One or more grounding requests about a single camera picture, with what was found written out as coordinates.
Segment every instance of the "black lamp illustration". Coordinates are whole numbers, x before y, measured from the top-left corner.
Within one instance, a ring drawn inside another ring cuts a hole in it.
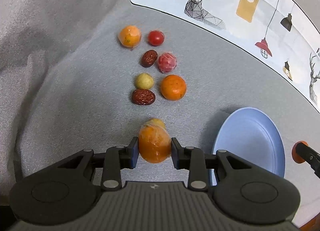
[[[288,17],[285,17],[281,20],[281,24],[284,28],[286,28],[289,32],[291,31],[291,27],[292,27],[292,22],[291,22],[291,19],[292,19],[292,10],[291,12],[288,14]]]
[[[271,20],[270,20],[270,22],[269,22],[269,24],[268,24],[268,26],[267,26],[266,34],[265,34],[265,36],[264,36],[264,39],[262,39],[261,42],[257,42],[257,43],[255,44],[255,46],[257,46],[257,47],[259,47],[259,48],[261,49],[260,52],[261,52],[262,57],[263,57],[263,58],[266,58],[266,59],[268,58],[268,55],[270,55],[270,56],[272,57],[272,53],[271,53],[271,51],[270,51],[270,49],[269,49],[269,47],[268,47],[268,43],[267,43],[267,40],[266,40],[266,36],[267,36],[268,28],[269,28],[269,26],[270,26],[270,24],[271,24],[271,21],[272,21],[273,17],[275,16],[275,13],[276,13],[276,11],[277,11],[278,4],[279,4],[279,0],[278,0],[278,2],[277,2],[276,9],[275,9],[275,11],[274,11],[274,13],[273,13],[273,15],[272,15],[272,17],[271,17]]]
[[[286,61],[286,62],[284,63],[284,67],[282,68],[282,70],[283,70],[283,72],[288,76],[288,78],[289,78],[290,80],[292,80],[292,76],[291,76],[291,73],[290,73],[290,70],[289,70],[289,63],[288,63],[288,61]]]

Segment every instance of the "plastic-wrapped red fruit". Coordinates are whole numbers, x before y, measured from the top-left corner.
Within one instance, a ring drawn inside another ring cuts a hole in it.
[[[163,53],[158,58],[158,66],[162,73],[168,73],[177,66],[177,58],[172,53]]]
[[[159,46],[164,42],[164,34],[160,31],[151,31],[148,35],[148,42],[153,46]]]

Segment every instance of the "blue plate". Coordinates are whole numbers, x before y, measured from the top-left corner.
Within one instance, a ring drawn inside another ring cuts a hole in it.
[[[273,121],[255,108],[233,112],[221,126],[212,154],[224,149],[270,172],[284,177],[284,147]],[[212,185],[216,185],[214,170],[210,170]]]

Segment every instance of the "orange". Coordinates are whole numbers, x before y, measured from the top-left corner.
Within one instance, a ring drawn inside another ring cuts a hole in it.
[[[139,152],[147,162],[164,161],[171,154],[171,139],[167,131],[158,124],[145,123],[139,132]]]
[[[291,152],[291,155],[292,155],[292,159],[296,162],[296,163],[303,163],[305,162],[304,159],[302,159],[297,153],[296,153],[296,146],[298,143],[303,143],[305,144],[306,146],[309,146],[307,142],[305,141],[300,141],[300,142],[297,142],[295,143],[295,145],[293,146],[292,148],[292,152]]]
[[[118,35],[121,44],[125,47],[134,48],[141,40],[141,31],[134,25],[128,25]]]
[[[185,95],[187,85],[181,77],[169,75],[162,80],[160,91],[168,100],[179,100]]]

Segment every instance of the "gray tablecloth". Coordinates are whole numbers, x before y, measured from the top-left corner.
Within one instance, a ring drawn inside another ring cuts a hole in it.
[[[182,146],[209,153],[227,116],[250,106],[267,113],[281,133],[285,178],[301,193],[297,224],[319,212],[320,181],[308,165],[293,162],[291,149],[303,139],[320,150],[320,114],[238,47],[129,0],[0,0],[0,13],[2,203],[16,178],[85,147],[104,152],[127,145],[151,117],[161,118]],[[162,98],[158,86],[164,75],[155,66],[139,65],[150,49],[145,39],[134,50],[118,43],[117,33],[128,24],[141,28],[143,36],[152,29],[164,32],[165,43],[156,50],[177,56],[174,73],[188,85],[183,99]],[[146,107],[130,102],[133,79],[141,72],[155,79],[156,102]],[[135,170],[122,171],[124,180],[186,181],[187,176],[170,159],[149,164],[140,158]]]

